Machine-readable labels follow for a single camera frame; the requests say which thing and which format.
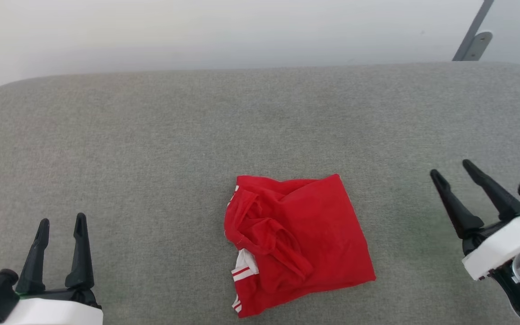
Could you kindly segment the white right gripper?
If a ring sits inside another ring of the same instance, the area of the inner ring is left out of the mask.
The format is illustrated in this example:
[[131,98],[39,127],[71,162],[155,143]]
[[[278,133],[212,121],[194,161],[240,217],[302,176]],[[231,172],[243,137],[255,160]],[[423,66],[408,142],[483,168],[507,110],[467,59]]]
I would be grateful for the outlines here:
[[[474,183],[487,194],[498,211],[499,220],[508,222],[513,219],[462,260],[470,277],[478,281],[520,254],[520,201],[470,160],[463,160],[462,165]],[[459,239],[483,228],[483,220],[462,204],[437,169],[431,170],[431,180]]]

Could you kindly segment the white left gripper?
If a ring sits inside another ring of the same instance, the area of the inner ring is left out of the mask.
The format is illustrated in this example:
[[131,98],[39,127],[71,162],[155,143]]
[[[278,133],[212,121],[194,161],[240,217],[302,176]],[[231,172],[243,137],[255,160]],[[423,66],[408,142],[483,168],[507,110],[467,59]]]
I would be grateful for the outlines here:
[[103,325],[103,311],[91,288],[95,285],[87,218],[78,213],[74,257],[65,278],[67,288],[46,290],[43,283],[50,221],[39,223],[16,285],[20,300],[1,325]]

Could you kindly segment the red shirt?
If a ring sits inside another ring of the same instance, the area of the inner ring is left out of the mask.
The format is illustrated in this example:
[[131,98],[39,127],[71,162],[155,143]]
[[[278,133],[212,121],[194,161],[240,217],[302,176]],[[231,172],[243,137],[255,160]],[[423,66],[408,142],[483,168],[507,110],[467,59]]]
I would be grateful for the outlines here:
[[367,240],[337,174],[287,181],[240,175],[223,228],[238,251],[231,275],[239,318],[376,279]]

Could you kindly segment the grey fabric sofa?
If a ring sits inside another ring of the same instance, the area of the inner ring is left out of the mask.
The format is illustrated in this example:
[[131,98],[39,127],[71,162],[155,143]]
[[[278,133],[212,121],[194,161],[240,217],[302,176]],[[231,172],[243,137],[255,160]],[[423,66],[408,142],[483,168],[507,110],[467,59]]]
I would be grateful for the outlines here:
[[[486,223],[469,159],[514,195],[520,65],[441,62],[157,71],[0,86],[0,270],[50,220],[43,279],[70,272],[87,215],[105,325],[520,325],[472,281],[429,177]],[[239,319],[223,218],[238,175],[340,175],[377,279]]]

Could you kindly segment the grey metal pole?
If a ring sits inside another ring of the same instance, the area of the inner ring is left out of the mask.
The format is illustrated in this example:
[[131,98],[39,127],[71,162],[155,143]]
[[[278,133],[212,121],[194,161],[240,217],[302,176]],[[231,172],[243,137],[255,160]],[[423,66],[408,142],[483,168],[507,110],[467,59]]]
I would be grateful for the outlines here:
[[464,59],[468,56],[471,43],[473,42],[475,35],[477,35],[477,32],[479,31],[481,24],[485,20],[487,13],[492,7],[493,2],[494,0],[483,0],[480,8],[477,11],[477,14],[472,20],[472,23],[464,36],[464,39],[461,41],[460,46],[456,50],[452,61],[464,61]]

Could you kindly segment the pale metal bracket plate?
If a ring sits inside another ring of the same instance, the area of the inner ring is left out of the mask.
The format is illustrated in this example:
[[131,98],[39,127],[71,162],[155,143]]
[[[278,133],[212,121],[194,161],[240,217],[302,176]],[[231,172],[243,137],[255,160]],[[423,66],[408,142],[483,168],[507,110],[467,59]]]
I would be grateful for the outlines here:
[[479,61],[492,39],[493,33],[491,31],[476,34],[464,54],[461,55],[460,61]]

